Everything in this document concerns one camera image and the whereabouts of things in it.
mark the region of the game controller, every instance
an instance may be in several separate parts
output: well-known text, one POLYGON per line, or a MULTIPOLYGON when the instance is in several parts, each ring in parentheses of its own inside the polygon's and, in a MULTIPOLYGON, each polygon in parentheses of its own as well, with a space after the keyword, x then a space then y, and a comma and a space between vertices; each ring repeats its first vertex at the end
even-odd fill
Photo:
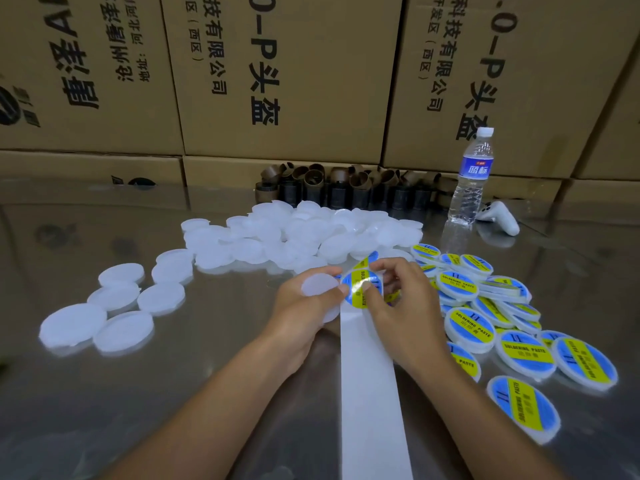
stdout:
POLYGON ((520 226, 518 226, 515 217, 511 215, 507 206, 499 200, 489 202, 477 213, 476 220, 495 222, 509 235, 518 235, 520 233, 520 226))

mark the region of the table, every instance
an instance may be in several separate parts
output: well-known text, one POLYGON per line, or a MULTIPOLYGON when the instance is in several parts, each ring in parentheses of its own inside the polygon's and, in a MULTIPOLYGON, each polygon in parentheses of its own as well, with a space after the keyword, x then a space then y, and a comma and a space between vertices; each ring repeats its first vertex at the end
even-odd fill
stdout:
MULTIPOLYGON (((224 274, 196 272, 185 305, 156 319, 151 341, 129 355, 107 358, 89 346, 57 356, 37 339, 42 320, 85 301, 103 269, 133 261, 149 275, 156 255, 183 246, 181 221, 206 217, 223 224, 249 211, 252 200, 251 192, 226 189, 190 189, 186 196, 162 185, 0 182, 0 355, 9 362, 0 376, 0 479, 100 473, 256 337, 290 274, 273 265, 235 263, 224 274)), ((620 375, 608 394, 580 390, 559 372, 538 386, 563 423, 545 450, 576 478, 636 478, 640 320, 634 297, 640 279, 628 264, 639 259, 640 219, 585 220, 590 214, 582 209, 581 220, 573 221, 563 206, 509 205, 524 223, 515 239, 488 223, 461 232, 445 225, 446 215, 437 210, 393 216, 425 222, 424 242, 477 254, 496 273, 523 280, 544 328, 608 355, 620 375)), ((479 359, 481 387, 499 374, 518 377, 494 351, 479 359)), ((414 478, 470 478, 428 399, 404 371, 396 376, 414 478)), ((229 478, 339 478, 339 387, 340 341, 322 331, 299 373, 273 398, 229 478)))

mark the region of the clear plastic bottle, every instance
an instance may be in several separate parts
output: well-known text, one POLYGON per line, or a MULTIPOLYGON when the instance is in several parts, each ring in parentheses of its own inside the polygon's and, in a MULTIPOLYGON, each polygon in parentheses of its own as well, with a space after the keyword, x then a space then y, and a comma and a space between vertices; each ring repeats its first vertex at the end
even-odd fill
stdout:
POLYGON ((465 150, 458 174, 458 186, 451 199, 449 220, 469 225, 476 220, 482 201, 482 188, 493 163, 493 128, 478 128, 476 140, 465 150))

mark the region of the person's left arm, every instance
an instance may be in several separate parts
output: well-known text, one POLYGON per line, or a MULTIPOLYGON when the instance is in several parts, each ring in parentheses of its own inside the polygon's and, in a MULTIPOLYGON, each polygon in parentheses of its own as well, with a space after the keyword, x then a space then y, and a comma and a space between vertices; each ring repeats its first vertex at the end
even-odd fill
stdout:
POLYGON ((305 297, 302 282, 312 274, 340 272, 340 267, 327 266, 285 282, 260 336, 102 480, 226 478, 273 395, 306 359, 325 313, 346 295, 341 287, 305 297))

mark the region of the forearm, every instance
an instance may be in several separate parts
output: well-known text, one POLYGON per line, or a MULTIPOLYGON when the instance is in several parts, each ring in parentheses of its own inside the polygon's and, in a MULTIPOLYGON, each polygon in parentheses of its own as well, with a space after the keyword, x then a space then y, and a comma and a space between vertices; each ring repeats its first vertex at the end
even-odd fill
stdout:
POLYGON ((252 342, 105 480, 224 479, 287 375, 270 344, 252 342))
POLYGON ((412 374, 440 414, 475 480, 564 476, 449 356, 412 374))

